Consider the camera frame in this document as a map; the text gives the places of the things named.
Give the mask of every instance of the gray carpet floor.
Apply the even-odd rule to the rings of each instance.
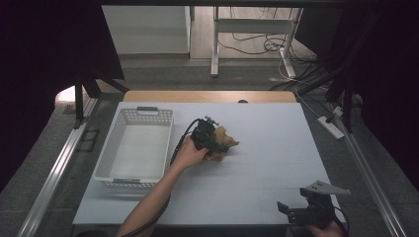
[[[278,62],[268,63],[268,66],[257,65],[258,62],[255,62],[253,66],[246,63],[223,62],[218,78],[210,78],[210,68],[207,62],[197,62],[194,65],[181,63],[183,66],[174,64],[170,66],[154,64],[151,67],[125,66],[126,80],[121,83],[132,90],[264,91],[287,81],[278,73]],[[304,66],[297,67],[295,70],[297,74],[301,73]],[[118,102],[123,99],[123,94],[115,88],[101,81],[98,82],[104,93],[89,118],[86,139],[79,142],[77,152],[71,158],[36,236],[73,236],[81,230],[92,228],[92,226],[74,227],[72,220],[99,157],[115,109]],[[293,91],[301,85],[295,84],[287,88],[287,84],[276,87],[275,90]],[[312,110],[325,116],[329,112],[323,107],[324,93],[323,89],[317,89],[309,94],[311,98],[302,98]],[[346,143],[335,140],[316,122],[317,116],[307,106],[301,105],[331,183],[352,192],[350,196],[338,197],[342,209],[350,219],[351,236],[391,236]],[[1,193],[0,236],[16,236],[18,233],[74,125],[75,115],[72,107],[72,103],[56,103],[55,111],[37,144]],[[419,227],[416,224],[417,213],[419,213],[418,192],[391,156],[364,126],[359,108],[354,108],[352,123],[354,135],[359,140],[382,188],[400,217],[407,235],[419,236]],[[95,142],[92,142],[89,136],[96,136]],[[94,226],[93,228],[104,229],[113,235],[118,226]]]

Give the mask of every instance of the white plastic basket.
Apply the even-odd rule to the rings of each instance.
[[[171,110],[118,110],[93,178],[115,188],[154,187],[170,165],[172,126]]]

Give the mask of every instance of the power strip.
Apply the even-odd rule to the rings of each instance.
[[[333,135],[333,137],[335,137],[337,140],[341,139],[342,137],[344,137],[345,135],[342,133],[342,131],[339,130],[339,128],[337,128],[335,126],[335,124],[333,124],[332,122],[326,122],[327,118],[326,117],[320,117],[317,119],[318,122],[320,122],[320,124],[326,128],[326,130],[328,130],[330,132],[330,134]]]

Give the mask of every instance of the table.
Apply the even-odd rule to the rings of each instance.
[[[189,122],[207,113],[240,141],[222,162],[203,162],[183,175],[159,225],[288,224],[276,201],[306,207],[298,188],[330,182],[290,92],[131,91],[117,112],[139,105],[174,111],[169,154]],[[91,178],[73,224],[122,224],[145,194],[108,188]]]

